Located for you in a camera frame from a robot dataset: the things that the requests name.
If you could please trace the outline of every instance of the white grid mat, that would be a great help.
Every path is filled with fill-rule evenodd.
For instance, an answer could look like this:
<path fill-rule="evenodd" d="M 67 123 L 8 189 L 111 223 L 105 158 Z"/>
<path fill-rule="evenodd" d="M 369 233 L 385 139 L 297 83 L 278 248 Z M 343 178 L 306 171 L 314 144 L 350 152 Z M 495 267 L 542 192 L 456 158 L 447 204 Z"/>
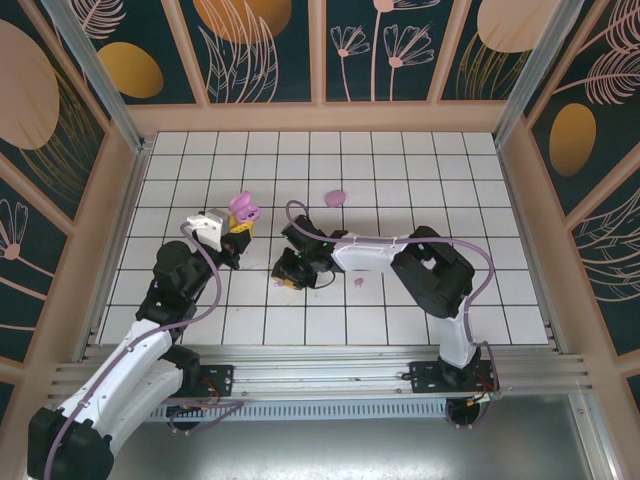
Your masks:
<path fill-rule="evenodd" d="M 342 208 L 324 205 L 334 189 L 347 193 Z M 244 190 L 262 210 L 255 238 L 239 271 L 222 270 L 221 306 L 186 330 L 184 345 L 438 344 L 433 319 L 393 275 L 347 273 L 315 291 L 278 287 L 269 269 L 287 245 L 280 230 L 290 199 L 310 205 L 326 234 L 399 236 L 427 225 L 488 250 L 497 282 L 472 307 L 474 335 L 492 344 L 548 343 L 491 135 L 458 132 L 159 133 L 99 343 L 119 343 L 126 334 L 156 251 L 180 239 L 186 217 L 226 208 Z M 478 270 L 477 286 L 487 266 L 462 253 Z M 200 311 L 214 289 L 209 282 Z"/>

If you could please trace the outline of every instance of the gray surface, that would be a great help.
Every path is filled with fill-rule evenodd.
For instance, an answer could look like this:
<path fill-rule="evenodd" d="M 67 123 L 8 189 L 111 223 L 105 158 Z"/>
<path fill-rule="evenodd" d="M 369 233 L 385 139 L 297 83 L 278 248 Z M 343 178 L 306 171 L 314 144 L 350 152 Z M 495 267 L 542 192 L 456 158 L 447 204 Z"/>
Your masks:
<path fill-rule="evenodd" d="M 112 480 L 591 478 L 568 402 L 507 398 L 472 431 L 444 420 L 222 423 L 193 437 L 143 425 Z"/>

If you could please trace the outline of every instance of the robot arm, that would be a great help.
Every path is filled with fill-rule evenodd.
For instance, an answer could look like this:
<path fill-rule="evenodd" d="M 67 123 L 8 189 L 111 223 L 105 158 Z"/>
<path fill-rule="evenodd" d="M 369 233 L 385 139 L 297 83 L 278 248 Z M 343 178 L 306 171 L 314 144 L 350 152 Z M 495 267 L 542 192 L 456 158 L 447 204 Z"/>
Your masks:
<path fill-rule="evenodd" d="M 225 264 L 239 268 L 240 255 L 251 241 L 252 221 L 237 224 L 235 216 L 213 209 L 189 217 L 187 223 L 186 230 L 216 267 Z M 44 478 L 54 439 L 79 404 L 84 408 L 56 452 L 53 480 L 106 479 L 120 448 L 145 418 L 178 390 L 195 389 L 202 378 L 199 355 L 175 345 L 184 327 L 156 332 L 135 348 L 129 345 L 158 327 L 192 319 L 196 302 L 212 275 L 203 255 L 199 251 L 191 253 L 183 242 L 169 242 L 159 249 L 154 278 L 124 340 L 91 379 L 55 412 L 41 408 L 31 419 L 27 466 L 30 477 Z M 109 367 L 124 350 L 129 353 Z M 82 403 L 107 368 L 111 368 L 107 376 L 92 397 Z"/>
<path fill-rule="evenodd" d="M 325 237 L 307 216 L 295 218 L 307 232 Z M 394 273 L 422 310 L 437 322 L 440 358 L 451 367 L 453 377 L 464 377 L 479 361 L 478 347 L 467 338 L 460 306 L 472 291 L 475 273 L 471 264 L 446 243 L 362 243 L 347 231 L 335 231 L 330 238 L 353 239 L 330 243 L 310 238 L 288 225 L 282 231 L 297 250 L 285 248 L 272 276 L 285 285 L 314 288 L 318 273 L 332 271 L 376 271 Z M 438 237 L 429 227 L 418 227 L 412 238 Z"/>

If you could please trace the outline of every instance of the small pink piece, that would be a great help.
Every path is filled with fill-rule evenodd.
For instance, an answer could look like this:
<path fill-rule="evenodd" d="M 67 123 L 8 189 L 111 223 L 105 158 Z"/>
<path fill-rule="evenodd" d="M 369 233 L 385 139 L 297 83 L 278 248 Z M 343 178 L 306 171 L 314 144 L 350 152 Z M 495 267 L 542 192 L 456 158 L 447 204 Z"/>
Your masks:
<path fill-rule="evenodd" d="M 342 190 L 332 190 L 324 196 L 327 207 L 337 208 L 347 199 L 347 194 Z"/>
<path fill-rule="evenodd" d="M 251 193 L 242 192 L 229 202 L 229 210 L 239 224 L 255 222 L 260 218 L 260 208 L 251 203 Z"/>

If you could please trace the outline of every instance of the purple object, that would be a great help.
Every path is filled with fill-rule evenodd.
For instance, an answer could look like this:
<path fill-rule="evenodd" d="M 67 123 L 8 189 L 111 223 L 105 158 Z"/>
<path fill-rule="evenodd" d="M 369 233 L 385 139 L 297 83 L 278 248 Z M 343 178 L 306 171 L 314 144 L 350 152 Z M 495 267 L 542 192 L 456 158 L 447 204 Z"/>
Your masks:
<path fill-rule="evenodd" d="M 236 217 L 239 224 L 255 222 L 260 218 L 260 208 L 251 203 L 251 193 L 242 192 L 229 202 L 229 210 Z"/>
<path fill-rule="evenodd" d="M 342 190 L 332 190 L 324 196 L 327 207 L 337 208 L 347 199 L 347 194 Z"/>

